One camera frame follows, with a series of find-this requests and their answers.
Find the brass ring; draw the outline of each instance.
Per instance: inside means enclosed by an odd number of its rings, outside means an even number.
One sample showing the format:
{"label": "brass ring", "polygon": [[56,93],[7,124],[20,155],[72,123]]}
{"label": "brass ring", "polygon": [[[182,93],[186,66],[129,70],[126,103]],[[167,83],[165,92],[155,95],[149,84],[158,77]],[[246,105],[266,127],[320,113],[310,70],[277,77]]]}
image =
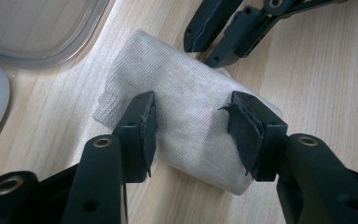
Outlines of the brass ring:
{"label": "brass ring", "polygon": [[280,7],[281,4],[283,3],[283,0],[278,0],[277,4],[274,4],[274,1],[276,1],[276,0],[269,0],[269,6],[272,8]]}
{"label": "brass ring", "polygon": [[[10,182],[12,182],[13,184],[6,187],[5,184],[10,183]],[[8,179],[3,180],[0,183],[0,195],[10,193],[11,191],[19,188],[22,185],[22,183],[24,183],[24,179],[22,179],[22,177],[19,175],[13,175],[12,177],[10,177]]]}
{"label": "brass ring", "polygon": [[309,146],[309,147],[316,147],[318,146],[318,142],[313,140],[310,137],[301,136],[298,138],[298,142],[300,142],[303,145]]}
{"label": "brass ring", "polygon": [[107,147],[110,146],[110,144],[112,144],[112,139],[110,138],[100,138],[95,140],[94,142],[94,146],[95,147]]}

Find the black plastic arm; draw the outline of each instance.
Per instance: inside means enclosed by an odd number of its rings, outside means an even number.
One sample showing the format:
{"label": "black plastic arm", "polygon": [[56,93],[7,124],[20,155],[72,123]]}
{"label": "black plastic arm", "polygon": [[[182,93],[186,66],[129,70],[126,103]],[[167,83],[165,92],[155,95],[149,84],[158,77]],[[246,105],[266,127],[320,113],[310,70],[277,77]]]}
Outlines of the black plastic arm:
{"label": "black plastic arm", "polygon": [[79,164],[39,182],[0,176],[0,223],[127,223],[126,183],[145,181],[156,150],[152,91],[127,107],[114,134],[90,139]]}
{"label": "black plastic arm", "polygon": [[287,125],[253,95],[234,91],[228,131],[256,181],[274,181],[287,223],[358,223],[358,173],[319,138]]}
{"label": "black plastic arm", "polygon": [[[281,19],[297,13],[347,0],[265,0],[260,10],[245,7],[235,13],[223,38],[216,45],[205,63],[220,67],[247,57],[272,27]],[[186,28],[186,52],[207,50],[223,30],[230,16],[241,4],[240,0],[204,0]]]}

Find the light wood surface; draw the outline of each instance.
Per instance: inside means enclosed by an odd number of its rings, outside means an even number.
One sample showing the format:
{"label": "light wood surface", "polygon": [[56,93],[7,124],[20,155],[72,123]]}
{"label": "light wood surface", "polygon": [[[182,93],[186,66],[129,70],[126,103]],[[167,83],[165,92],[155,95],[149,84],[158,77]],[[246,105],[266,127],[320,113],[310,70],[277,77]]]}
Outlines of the light wood surface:
{"label": "light wood surface", "polygon": [[[88,139],[109,133],[92,113],[128,37],[142,29],[183,49],[199,4],[117,0],[101,32],[73,60],[47,70],[4,67],[11,96],[0,126],[0,175],[29,170],[44,179],[77,163]],[[282,110],[288,133],[322,138],[358,171],[358,1],[278,22],[248,58],[227,70]],[[284,222],[275,183],[253,183],[234,196],[162,162],[154,162],[152,173],[128,186],[130,223]]]}

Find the white fabric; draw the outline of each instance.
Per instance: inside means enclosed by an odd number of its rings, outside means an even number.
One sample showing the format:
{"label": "white fabric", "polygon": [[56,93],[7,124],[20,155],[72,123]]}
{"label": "white fabric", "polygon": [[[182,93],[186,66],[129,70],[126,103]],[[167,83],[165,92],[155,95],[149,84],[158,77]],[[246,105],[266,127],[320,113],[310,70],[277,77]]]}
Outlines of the white fabric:
{"label": "white fabric", "polygon": [[94,118],[114,129],[136,94],[153,91],[158,119],[156,158],[207,183],[243,194],[246,176],[235,142],[227,133],[226,105],[233,91],[251,93],[221,71],[200,63],[142,31],[113,62]]}

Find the plastic container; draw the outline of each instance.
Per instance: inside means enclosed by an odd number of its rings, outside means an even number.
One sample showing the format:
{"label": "plastic container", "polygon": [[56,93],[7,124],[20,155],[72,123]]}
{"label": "plastic container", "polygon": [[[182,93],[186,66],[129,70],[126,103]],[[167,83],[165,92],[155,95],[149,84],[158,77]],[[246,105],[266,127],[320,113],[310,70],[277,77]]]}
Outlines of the plastic container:
{"label": "plastic container", "polygon": [[0,0],[0,63],[50,67],[90,39],[109,0]]}

